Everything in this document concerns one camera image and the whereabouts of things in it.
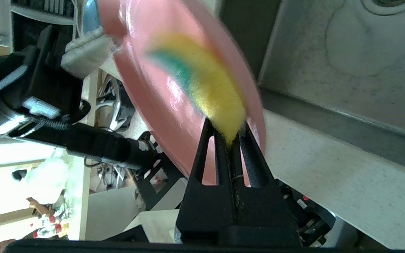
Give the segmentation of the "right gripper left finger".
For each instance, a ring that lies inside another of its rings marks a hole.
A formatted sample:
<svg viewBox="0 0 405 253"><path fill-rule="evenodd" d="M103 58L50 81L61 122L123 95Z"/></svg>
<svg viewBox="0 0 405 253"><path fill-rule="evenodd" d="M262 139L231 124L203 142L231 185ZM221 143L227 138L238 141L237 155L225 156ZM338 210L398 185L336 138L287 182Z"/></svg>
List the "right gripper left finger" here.
<svg viewBox="0 0 405 253"><path fill-rule="evenodd" d="M209 140L215 142L214 186L203 184ZM224 137L206 119L193 167L176 220L178 244L220 243L223 233L236 222L231 163Z"/></svg>

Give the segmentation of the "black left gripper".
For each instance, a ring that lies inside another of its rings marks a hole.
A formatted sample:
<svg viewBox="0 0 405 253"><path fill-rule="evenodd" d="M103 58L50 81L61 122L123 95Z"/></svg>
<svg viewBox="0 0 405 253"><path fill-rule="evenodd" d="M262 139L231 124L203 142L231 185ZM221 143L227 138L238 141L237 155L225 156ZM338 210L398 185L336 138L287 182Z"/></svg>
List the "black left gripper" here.
<svg viewBox="0 0 405 253"><path fill-rule="evenodd" d="M74 124L90 111L83 80L119 50L103 27L65 46L65 35L46 27L36 45L0 56L0 106L27 117Z"/></svg>

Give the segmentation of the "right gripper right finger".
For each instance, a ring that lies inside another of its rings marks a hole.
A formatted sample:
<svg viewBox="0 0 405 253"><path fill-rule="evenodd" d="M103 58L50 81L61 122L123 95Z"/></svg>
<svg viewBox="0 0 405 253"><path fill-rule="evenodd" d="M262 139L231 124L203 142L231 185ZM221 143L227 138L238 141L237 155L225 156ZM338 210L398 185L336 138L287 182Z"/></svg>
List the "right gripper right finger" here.
<svg viewBox="0 0 405 253"><path fill-rule="evenodd" d="M301 246L296 221L245 122L229 152L234 220L220 241L231 246Z"/></svg>

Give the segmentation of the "bystander hand red nails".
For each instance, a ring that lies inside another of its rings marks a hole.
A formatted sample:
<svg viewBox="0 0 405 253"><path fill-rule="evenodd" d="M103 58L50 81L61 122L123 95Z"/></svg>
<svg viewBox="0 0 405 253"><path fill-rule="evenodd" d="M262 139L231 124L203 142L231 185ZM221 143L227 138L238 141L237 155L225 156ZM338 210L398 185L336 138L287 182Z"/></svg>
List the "bystander hand red nails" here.
<svg viewBox="0 0 405 253"><path fill-rule="evenodd" d="M34 214L39 214L39 215L50 214L50 210L45 205L40 204L34 198L28 197L28 198L26 198L26 200L29 202L29 207L33 208L35 210Z"/></svg>

